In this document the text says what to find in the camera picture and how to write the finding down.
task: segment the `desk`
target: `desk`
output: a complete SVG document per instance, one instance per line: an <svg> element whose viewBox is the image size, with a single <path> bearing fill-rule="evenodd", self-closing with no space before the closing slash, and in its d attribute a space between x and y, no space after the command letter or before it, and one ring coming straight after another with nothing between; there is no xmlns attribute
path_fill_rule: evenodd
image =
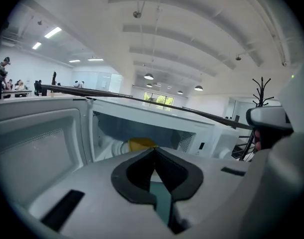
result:
<svg viewBox="0 0 304 239"><path fill-rule="evenodd" d="M28 97L31 97L31 92L32 90L3 90L1 93L1 98L4 96L10 95L10 97L14 97L15 95L20 95L20 94L28 94Z"/></svg>

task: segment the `window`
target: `window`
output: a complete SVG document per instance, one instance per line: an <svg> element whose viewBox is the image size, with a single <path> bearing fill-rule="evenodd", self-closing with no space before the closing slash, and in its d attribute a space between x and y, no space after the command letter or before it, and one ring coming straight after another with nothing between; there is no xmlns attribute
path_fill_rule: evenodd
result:
<svg viewBox="0 0 304 239"><path fill-rule="evenodd" d="M151 92L144 92L143 100L148 100L148 101L152 101L152 102L156 102L156 103L160 103L160 104L166 104L166 105L171 106L171 105L173 105L174 98L151 93ZM158 106L158 105L149 104L149 103L145 103L145 102L142 102L142 105L171 111L170 107Z"/></svg>

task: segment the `hand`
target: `hand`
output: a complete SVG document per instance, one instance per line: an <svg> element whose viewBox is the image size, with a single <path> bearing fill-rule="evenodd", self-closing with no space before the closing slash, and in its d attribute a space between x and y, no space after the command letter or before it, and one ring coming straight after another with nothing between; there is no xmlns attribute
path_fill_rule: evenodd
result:
<svg viewBox="0 0 304 239"><path fill-rule="evenodd" d="M261 145L261 135L260 135L260 132L258 130L255 130L255 148L257 150L261 150L262 149L262 145Z"/></svg>

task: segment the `yellow object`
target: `yellow object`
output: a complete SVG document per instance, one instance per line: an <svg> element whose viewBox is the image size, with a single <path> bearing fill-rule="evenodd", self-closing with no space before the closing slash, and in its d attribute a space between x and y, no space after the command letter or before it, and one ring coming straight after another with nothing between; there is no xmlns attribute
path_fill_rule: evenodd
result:
<svg viewBox="0 0 304 239"><path fill-rule="evenodd" d="M131 138L128 141L130 151L137 151L149 147L157 147L155 142L149 138Z"/></svg>

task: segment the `ceiling beam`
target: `ceiling beam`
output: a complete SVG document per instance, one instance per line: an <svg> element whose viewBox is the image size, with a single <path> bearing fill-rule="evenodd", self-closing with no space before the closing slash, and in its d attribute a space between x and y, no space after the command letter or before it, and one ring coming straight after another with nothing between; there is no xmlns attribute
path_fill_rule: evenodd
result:
<svg viewBox="0 0 304 239"><path fill-rule="evenodd" d="M202 79L200 77L195 77L195 76L189 75L187 73L183 73L183 72L180 72L178 70L175 70L173 68L164 67L164 66L160 66L160 65L156 65L156 64L152 65L151 63L146 63L146 62L137 61L137 60L133 61L133 64L135 66L142 67L142 69L145 68L145 70L147 70L146 67L148 67L149 70L160 71L160 72L165 72L165 73L169 73L169 74L178 75L180 77L190 79L190 80L198 82L198 83L202 82Z"/></svg>
<svg viewBox="0 0 304 239"><path fill-rule="evenodd" d="M141 33L140 25L124 25L123 32ZM195 38L191 40L190 36L187 36L187 35L184 35L184 34L181 34L181 33L166 29L166 28L162 28L162 27L158 27L157 31L155 31L155 28L153 26L148 26L148 25L142 25L142 33L161 36L164 38L168 38L171 40L175 40L175 41L184 43L186 45L194 47L194 48L212 56L213 58L222 62L224 65L226 65L227 67L229 67L232 70L235 68L235 65L230 61L230 59L227 56L220 54L218 51L212 49L211 47L207 46L206 44L202 43L201 41L199 41Z"/></svg>
<svg viewBox="0 0 304 239"><path fill-rule="evenodd" d="M145 49L144 53L143 53L142 49L141 48L137 48L137 47L130 47L129 52L130 53L140 54L140 55L153 56L155 58L162 58L162 59L166 59L166 60L169 60L169 61L172 61L172 62L175 62L175 63L186 65L186 66L191 67L191 68L193 68L195 70L198 70L198 71L200 71L202 73L208 74L208 75L210 75L212 77L215 77L215 75L216 75L216 72L214 72L211 69L206 69L205 67L202 67L202 66L198 65L197 63L195 63L195 62L193 62L191 60L188 60L186 58L180 57L178 59L177 55L171 54L171 53L168 53L168 52L155 50L154 53L153 53L153 50L151 50L151 49Z"/></svg>
<svg viewBox="0 0 304 239"><path fill-rule="evenodd" d="M137 0L109 0L108 3L118 3L127 1L137 2ZM158 0L146 1L158 3ZM253 48L252 45L246 44L248 42L246 36L242 33L242 31L240 31L240 29L237 28L234 23L224 17L221 17L220 15L213 17L215 11L202 3L199 3L195 0L160 0L160 2L162 4L175 6L177 8L187 10L198 15L201 18L212 22L217 27L226 32L229 36L231 36L245 51L251 50ZM256 66L259 67L263 63L257 52L252 51L248 54L252 58Z"/></svg>

